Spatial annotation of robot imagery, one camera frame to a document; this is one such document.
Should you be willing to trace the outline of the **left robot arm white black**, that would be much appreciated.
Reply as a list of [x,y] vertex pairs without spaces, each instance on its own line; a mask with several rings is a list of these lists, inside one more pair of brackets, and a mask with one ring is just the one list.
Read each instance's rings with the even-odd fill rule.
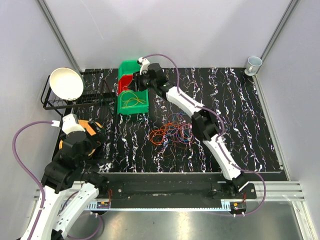
[[19,134],[36,125],[29,123],[20,128],[12,140],[12,152],[22,169],[34,180],[40,189],[40,196],[32,214],[23,240],[65,240],[69,231],[95,198],[103,198],[108,194],[108,179],[97,172],[92,172],[84,178],[84,183],[75,197],[64,209],[64,202],[75,180],[80,176],[82,164],[89,154],[106,141],[106,132],[102,126],[93,120],[88,121],[88,128],[83,127],[77,117],[69,114],[62,121],[43,121],[52,127],[61,127],[65,138],[62,147],[44,169],[41,180],[24,165],[17,153],[17,138]]

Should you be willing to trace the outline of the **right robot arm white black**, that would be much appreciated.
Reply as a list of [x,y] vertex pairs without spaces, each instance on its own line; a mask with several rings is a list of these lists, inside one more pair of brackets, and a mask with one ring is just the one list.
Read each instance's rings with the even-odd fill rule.
[[133,79],[127,88],[134,92],[152,89],[159,97],[186,113],[191,118],[193,136],[204,143],[219,164],[228,184],[228,195],[235,199],[243,195],[249,181],[222,140],[224,125],[221,118],[202,103],[192,99],[178,86],[169,83],[158,63],[150,63],[147,59],[141,58],[137,64],[140,70],[133,73]]

